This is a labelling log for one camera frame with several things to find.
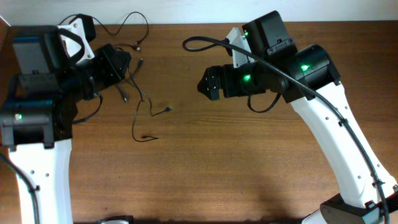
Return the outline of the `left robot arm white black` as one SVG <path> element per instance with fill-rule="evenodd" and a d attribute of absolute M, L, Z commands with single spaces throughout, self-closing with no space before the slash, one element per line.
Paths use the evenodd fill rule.
<path fill-rule="evenodd" d="M 23 223 L 71 223 L 69 164 L 77 103 L 124 79 L 131 55 L 57 26 L 24 29 L 12 41 L 20 71 L 1 106 L 4 162 L 15 173 Z"/>

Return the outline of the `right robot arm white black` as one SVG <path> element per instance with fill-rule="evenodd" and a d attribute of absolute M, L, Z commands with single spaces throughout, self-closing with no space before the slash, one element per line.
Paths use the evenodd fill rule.
<path fill-rule="evenodd" d="M 389 223 L 397 210 L 397 182 L 380 163 L 348 104 L 332 59 L 319 45 L 296 48 L 277 11 L 234 28 L 223 46 L 228 65 L 205 70 L 198 91 L 210 100 L 272 91 L 305 121 L 326 156 L 339 193 L 303 223 Z"/>

